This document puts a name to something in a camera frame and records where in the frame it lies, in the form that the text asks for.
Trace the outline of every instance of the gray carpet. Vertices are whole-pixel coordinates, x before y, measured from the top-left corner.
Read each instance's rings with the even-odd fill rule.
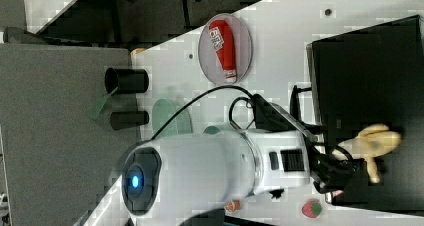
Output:
[[[98,120],[87,114],[105,93],[107,67],[128,67],[125,49],[0,44],[0,123],[13,225],[72,225],[104,194],[119,156],[139,138],[115,132],[113,97]]]
[[[0,0],[0,27],[13,26],[24,29],[24,0]]]

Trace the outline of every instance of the round plate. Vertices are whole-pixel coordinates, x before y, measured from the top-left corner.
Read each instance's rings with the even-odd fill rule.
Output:
[[[252,39],[244,23],[231,14],[218,14],[211,18],[200,35],[198,56],[200,67],[206,78],[216,85],[228,85],[221,63],[215,53],[210,36],[209,25],[217,19],[225,20],[231,27],[236,51],[237,81],[240,82],[250,67],[252,60]]]

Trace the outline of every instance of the red bottle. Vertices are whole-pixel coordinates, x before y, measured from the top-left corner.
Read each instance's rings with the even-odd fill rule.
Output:
[[[215,20],[209,26],[209,35],[222,65],[227,83],[237,81],[233,32],[225,20]]]

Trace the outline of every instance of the cable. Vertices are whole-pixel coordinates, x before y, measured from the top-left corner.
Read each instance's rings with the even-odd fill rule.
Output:
[[[192,105],[194,102],[196,102],[197,100],[203,98],[204,96],[218,91],[218,90],[222,90],[222,89],[236,89],[239,90],[243,93],[245,93],[249,98],[253,98],[253,95],[249,93],[249,91],[247,91],[246,89],[239,87],[239,86],[234,86],[234,85],[226,85],[226,86],[219,86],[213,89],[210,89],[204,93],[202,93],[201,95],[197,96],[196,98],[192,99],[189,103],[187,103],[186,105],[184,105],[184,107],[182,107],[180,110],[178,110],[174,115],[172,115],[172,117],[170,119],[168,119],[168,121],[166,121],[166,123],[153,135],[153,137],[151,138],[151,140],[154,140],[155,138],[157,138],[157,136],[172,122],[172,120],[174,120],[181,112],[183,112],[185,109],[187,109],[188,107],[190,107],[190,105]],[[232,112],[235,104],[240,101],[246,101],[247,103],[249,102],[248,98],[245,97],[238,97],[236,100],[233,101],[233,103],[231,104],[230,107],[230,112]],[[346,167],[342,167],[340,162],[337,162],[337,164],[334,164],[334,161],[330,159],[329,155],[327,154],[321,154],[314,145],[309,147],[313,153],[313,155],[311,155],[311,158],[313,157],[313,159],[319,161],[320,163],[322,163],[323,165],[325,165],[329,170],[334,171],[336,173],[340,173],[340,174],[350,174],[352,172],[352,167],[348,167],[349,165],[346,165]],[[348,151],[346,151],[345,149],[341,148],[340,146],[336,146],[334,150],[337,150],[339,152],[341,152],[342,154],[344,154],[348,161],[352,162],[353,158],[350,155],[350,153]]]
[[[252,122],[249,123],[249,125],[247,125],[246,129],[249,129],[250,126],[252,126],[252,124],[255,122],[255,119],[252,120]]]
[[[230,106],[230,112],[229,112],[229,114],[228,114],[228,121],[230,121],[230,124],[231,124],[231,126],[233,126],[233,128],[236,128],[236,129],[241,129],[241,127],[236,123],[236,122],[234,122],[234,120],[233,120],[233,110],[234,110],[234,107],[236,106],[236,103],[238,102],[238,101],[245,101],[246,102],[246,107],[247,107],[247,105],[249,104],[249,99],[248,98],[246,98],[246,97],[238,97],[238,98],[236,98],[234,101],[233,101],[233,103],[231,104],[231,106]]]
[[[166,123],[153,135],[153,137],[151,138],[151,140],[154,140],[166,128],[166,126],[168,126],[168,124],[170,124],[172,122],[172,120],[174,120],[181,112],[183,112],[186,108],[188,108],[194,102],[196,102],[197,100],[203,98],[205,95],[208,95],[208,94],[210,94],[212,92],[215,92],[215,91],[218,91],[218,90],[221,90],[221,89],[236,89],[236,90],[239,90],[239,91],[245,93],[247,96],[249,96],[249,98],[253,98],[253,95],[250,94],[249,91],[247,91],[246,89],[244,89],[242,87],[239,87],[239,86],[225,85],[225,86],[219,86],[219,87],[210,89],[210,90],[202,93],[201,95],[197,96],[193,100],[191,100],[189,103],[187,103],[186,105],[184,105],[184,107],[182,107],[180,110],[178,110],[174,115],[172,115],[172,117],[170,119],[168,119],[168,121],[166,121]]]

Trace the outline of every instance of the label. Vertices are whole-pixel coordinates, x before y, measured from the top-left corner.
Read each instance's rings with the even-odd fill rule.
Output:
[[[235,70],[224,70],[224,74],[226,78],[233,78],[237,76]]]
[[[224,39],[222,38],[221,32],[218,27],[209,29],[209,36],[211,37],[211,41],[215,51],[222,49],[224,44]]]

